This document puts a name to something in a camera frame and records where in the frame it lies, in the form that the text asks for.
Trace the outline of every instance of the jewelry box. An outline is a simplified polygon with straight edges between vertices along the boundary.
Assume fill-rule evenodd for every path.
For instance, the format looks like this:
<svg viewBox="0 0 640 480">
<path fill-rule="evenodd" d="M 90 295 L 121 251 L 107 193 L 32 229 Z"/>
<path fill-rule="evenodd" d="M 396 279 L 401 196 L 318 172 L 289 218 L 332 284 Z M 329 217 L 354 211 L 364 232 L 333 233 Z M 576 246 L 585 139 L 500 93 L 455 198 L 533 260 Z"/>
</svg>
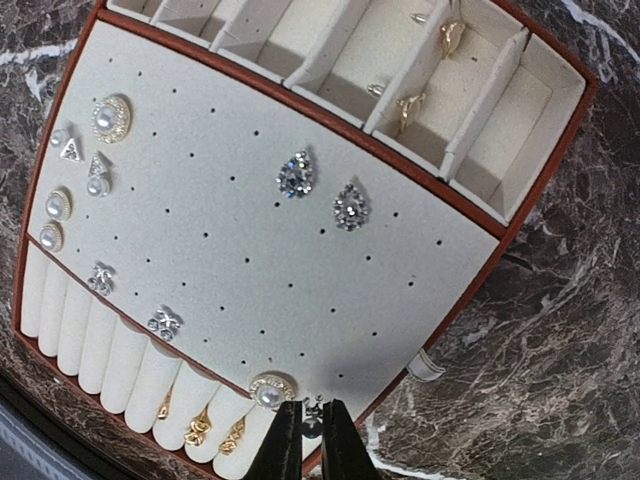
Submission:
<svg viewBox="0 0 640 480">
<path fill-rule="evenodd" d="M 283 399 L 361 422 L 409 369 L 437 376 L 425 351 L 596 88 L 506 0 L 99 1 L 38 153 L 16 332 L 239 479 Z"/>
</svg>

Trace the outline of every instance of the earring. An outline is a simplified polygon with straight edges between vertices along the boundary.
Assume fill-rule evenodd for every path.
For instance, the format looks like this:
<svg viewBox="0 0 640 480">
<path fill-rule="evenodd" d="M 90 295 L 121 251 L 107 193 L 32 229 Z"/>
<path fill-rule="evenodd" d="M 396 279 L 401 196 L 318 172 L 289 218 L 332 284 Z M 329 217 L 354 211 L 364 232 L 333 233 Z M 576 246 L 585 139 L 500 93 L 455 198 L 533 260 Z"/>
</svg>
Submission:
<svg viewBox="0 0 640 480">
<path fill-rule="evenodd" d="M 160 307 L 153 318 L 147 322 L 147 327 L 154 333 L 158 333 L 165 342 L 171 342 L 178 334 L 182 320 L 167 307 Z"/>
<path fill-rule="evenodd" d="M 100 152 L 96 152 L 91 157 L 91 167 L 89 167 L 89 181 L 87 182 L 87 193 L 94 198 L 106 197 L 111 191 L 109 183 L 109 170 L 102 159 Z"/>
<path fill-rule="evenodd" d="M 307 418 L 302 422 L 300 432 L 303 436 L 313 440 L 322 435 L 322 395 L 316 397 L 316 404 L 311 406 L 311 399 L 309 397 L 303 400 L 304 413 Z"/>
<path fill-rule="evenodd" d="M 451 22 L 440 27 L 442 32 L 442 58 L 448 58 L 455 52 L 462 40 L 462 34 L 467 29 L 466 23 Z"/>
<path fill-rule="evenodd" d="M 361 228 L 369 216 L 369 207 L 362 194 L 351 183 L 333 201 L 336 227 L 347 232 Z"/>
<path fill-rule="evenodd" d="M 103 297 L 108 297 L 113 291 L 112 277 L 113 273 L 109 267 L 96 263 L 93 267 L 93 277 L 87 280 L 87 284 L 94 292 L 98 292 Z"/>
<path fill-rule="evenodd" d="M 96 103 L 91 116 L 93 134 L 104 143 L 118 143 L 129 133 L 131 127 L 131 110 L 127 102 L 111 95 Z"/>
<path fill-rule="evenodd" d="M 70 138 L 67 141 L 67 144 L 60 152 L 60 158 L 63 160 L 71 160 L 76 163 L 83 163 L 84 158 L 80 155 L 80 149 L 78 148 L 78 143 L 75 138 Z"/>
<path fill-rule="evenodd" d="M 57 253 L 62 250 L 62 230 L 55 223 L 47 223 L 40 231 L 40 245 L 47 252 Z"/>
<path fill-rule="evenodd" d="M 291 160 L 282 166 L 276 182 L 278 190 L 287 198 L 302 198 L 311 193 L 313 166 L 309 154 L 305 151 L 296 153 Z"/>
<path fill-rule="evenodd" d="M 277 410 L 296 396 L 291 382 L 272 373 L 263 373 L 254 378 L 249 385 L 249 394 L 258 405 L 270 410 Z"/>
<path fill-rule="evenodd" d="M 422 111 L 424 102 L 427 99 L 426 93 L 413 95 L 397 100 L 396 103 L 401 109 L 400 113 L 400 133 L 404 133 L 409 126 L 416 121 Z"/>
<path fill-rule="evenodd" d="M 52 191 L 44 206 L 49 218 L 56 222 L 64 222 L 71 216 L 71 201 L 64 190 Z"/>
<path fill-rule="evenodd" d="M 376 98 L 380 98 L 384 93 L 385 88 L 382 85 L 377 85 L 372 83 L 371 85 L 367 85 L 367 92 L 373 95 Z"/>
<path fill-rule="evenodd" d="M 212 428 L 211 420 L 209 419 L 209 415 L 207 414 L 208 408 L 209 405 L 205 405 L 202 413 L 191 420 L 191 429 L 189 430 L 189 433 L 184 436 L 184 441 L 187 443 L 187 445 L 199 447 L 207 439 L 207 433 L 209 433 Z"/>
<path fill-rule="evenodd" d="M 169 408 L 171 407 L 171 395 L 173 394 L 173 385 L 165 395 L 164 400 L 162 401 L 162 405 L 160 405 L 160 410 L 158 410 L 158 420 L 166 420 L 169 416 Z"/>
<path fill-rule="evenodd" d="M 218 451 L 223 455 L 231 455 L 238 448 L 238 443 L 242 440 L 246 432 L 246 417 L 242 417 L 236 424 L 231 427 L 231 432 L 224 442 L 218 447 Z"/>
</svg>

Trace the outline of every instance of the dark marble countertop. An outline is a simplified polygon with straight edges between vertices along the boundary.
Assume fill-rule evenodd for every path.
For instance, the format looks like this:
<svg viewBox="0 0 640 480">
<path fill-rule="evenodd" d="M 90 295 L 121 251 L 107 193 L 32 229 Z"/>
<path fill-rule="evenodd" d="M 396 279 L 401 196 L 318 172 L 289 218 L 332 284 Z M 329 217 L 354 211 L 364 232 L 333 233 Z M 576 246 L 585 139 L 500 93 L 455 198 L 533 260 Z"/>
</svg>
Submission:
<svg viewBox="0 0 640 480">
<path fill-rule="evenodd" d="M 640 4 L 514 0 L 597 73 L 578 137 L 508 254 L 362 432 L 389 478 L 640 478 Z M 1 371 L 149 479 L 198 479 L 56 379 L 11 329 L 20 222 L 89 0 L 0 0 Z"/>
</svg>

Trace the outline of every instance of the pearl stud earring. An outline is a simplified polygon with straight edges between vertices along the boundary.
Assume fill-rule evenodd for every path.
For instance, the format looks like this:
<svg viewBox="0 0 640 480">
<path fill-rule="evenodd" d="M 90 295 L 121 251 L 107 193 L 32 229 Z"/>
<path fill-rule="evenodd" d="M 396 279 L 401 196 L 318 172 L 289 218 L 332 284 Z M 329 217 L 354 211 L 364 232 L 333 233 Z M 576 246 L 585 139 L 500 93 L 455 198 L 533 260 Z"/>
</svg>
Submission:
<svg viewBox="0 0 640 480">
<path fill-rule="evenodd" d="M 91 117 L 93 134 L 104 143 L 121 142 L 131 127 L 131 110 L 118 95 L 111 95 L 96 103 Z"/>
</svg>

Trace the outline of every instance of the crystal earring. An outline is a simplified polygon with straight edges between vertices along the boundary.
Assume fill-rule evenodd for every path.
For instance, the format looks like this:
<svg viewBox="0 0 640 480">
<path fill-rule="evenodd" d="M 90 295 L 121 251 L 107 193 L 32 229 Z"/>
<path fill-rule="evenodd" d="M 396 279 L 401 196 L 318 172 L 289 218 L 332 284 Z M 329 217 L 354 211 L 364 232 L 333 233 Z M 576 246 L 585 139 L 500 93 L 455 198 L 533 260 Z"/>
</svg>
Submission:
<svg viewBox="0 0 640 480">
<path fill-rule="evenodd" d="M 322 435 L 322 395 L 316 397 L 316 404 L 311 406 L 311 399 L 309 397 L 303 400 L 304 413 L 307 418 L 302 422 L 300 431 L 303 436 L 313 440 Z"/>
<path fill-rule="evenodd" d="M 109 170 L 107 169 L 100 152 L 96 152 L 91 158 L 87 193 L 92 197 L 101 198 L 109 195 L 110 191 L 111 184 L 109 183 Z"/>
<path fill-rule="evenodd" d="M 280 169 L 278 190 L 287 198 L 302 198 L 313 188 L 313 165 L 307 152 L 296 153 Z"/>
<path fill-rule="evenodd" d="M 333 201 L 336 227 L 347 232 L 361 228 L 368 219 L 369 206 L 360 191 L 351 183 Z"/>
</svg>

